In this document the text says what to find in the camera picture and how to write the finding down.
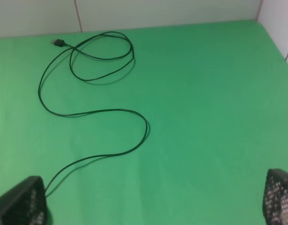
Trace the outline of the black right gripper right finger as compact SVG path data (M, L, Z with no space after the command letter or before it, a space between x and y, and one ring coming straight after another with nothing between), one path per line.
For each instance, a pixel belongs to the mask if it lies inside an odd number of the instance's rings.
M268 170L262 212L267 225L288 225L288 172Z

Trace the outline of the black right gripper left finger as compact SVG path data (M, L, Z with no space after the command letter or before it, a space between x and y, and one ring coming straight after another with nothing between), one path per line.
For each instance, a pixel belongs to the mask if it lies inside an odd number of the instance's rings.
M29 176L0 196L0 225L45 225L47 213L40 176Z

